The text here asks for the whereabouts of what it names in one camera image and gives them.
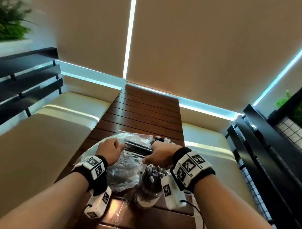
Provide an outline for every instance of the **hand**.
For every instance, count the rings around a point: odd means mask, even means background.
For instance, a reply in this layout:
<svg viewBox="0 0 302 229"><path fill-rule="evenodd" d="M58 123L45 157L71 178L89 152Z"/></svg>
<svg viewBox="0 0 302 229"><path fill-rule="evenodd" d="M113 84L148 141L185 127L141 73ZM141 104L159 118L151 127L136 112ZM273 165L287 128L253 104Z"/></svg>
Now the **hand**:
<svg viewBox="0 0 302 229"><path fill-rule="evenodd" d="M108 166L112 166L118 161L124 148L125 143L119 144L117 138L109 138L98 145L96 155L106 158Z"/></svg>
<svg viewBox="0 0 302 229"><path fill-rule="evenodd" d="M182 146L171 144L168 142L156 141L152 144L153 153L143 159L144 164L153 164L165 168L172 165L173 154Z"/></svg>

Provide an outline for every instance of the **cable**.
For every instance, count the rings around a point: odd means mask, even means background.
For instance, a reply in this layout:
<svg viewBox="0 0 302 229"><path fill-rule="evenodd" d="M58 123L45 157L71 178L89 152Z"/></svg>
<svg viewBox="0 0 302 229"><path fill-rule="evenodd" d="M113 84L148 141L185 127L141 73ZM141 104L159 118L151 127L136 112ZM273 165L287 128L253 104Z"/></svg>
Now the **cable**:
<svg viewBox="0 0 302 229"><path fill-rule="evenodd" d="M194 204L192 204L192 203L190 203L189 201L186 201L186 200L181 200L180 202L182 202L182 203L187 203L187 204L191 205L191 206L194 207L194 208L199 212L199 214L201 215L200 210L199 210ZM204 219L202 219L202 223L203 223L202 229L204 229L204 227L205 227L205 225L204 225Z"/></svg>

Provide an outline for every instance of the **wristband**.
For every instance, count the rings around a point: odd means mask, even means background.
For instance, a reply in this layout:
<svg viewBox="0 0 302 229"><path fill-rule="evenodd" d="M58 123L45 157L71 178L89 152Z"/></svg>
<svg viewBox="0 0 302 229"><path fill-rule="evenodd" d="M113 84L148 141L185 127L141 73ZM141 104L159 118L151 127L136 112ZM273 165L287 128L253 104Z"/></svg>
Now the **wristband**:
<svg viewBox="0 0 302 229"><path fill-rule="evenodd" d="M175 152L172 157L172 176L180 190L193 192L195 184L210 174L216 174L212 165L197 152L184 147Z"/></svg>
<svg viewBox="0 0 302 229"><path fill-rule="evenodd" d="M71 173L82 174L89 184L87 191L93 189L93 196L97 196L107 189L107 166L107 160L101 155L96 155L76 164Z"/></svg>

